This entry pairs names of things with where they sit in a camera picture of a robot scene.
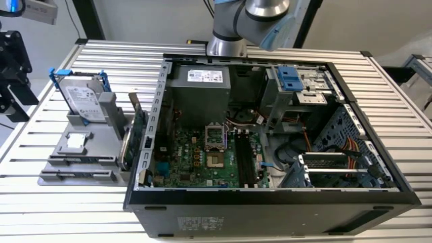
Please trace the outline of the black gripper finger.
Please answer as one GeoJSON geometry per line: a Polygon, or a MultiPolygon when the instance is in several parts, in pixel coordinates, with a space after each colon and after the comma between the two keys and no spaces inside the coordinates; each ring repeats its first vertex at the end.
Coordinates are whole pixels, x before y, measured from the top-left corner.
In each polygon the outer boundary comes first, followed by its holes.
{"type": "Polygon", "coordinates": [[[12,122],[27,122],[29,116],[17,104],[8,86],[8,81],[1,77],[1,114],[5,115],[12,122]]]}
{"type": "Polygon", "coordinates": [[[23,105],[39,104],[31,90],[31,72],[32,65],[20,32],[1,31],[1,87],[15,94],[23,105]]]}

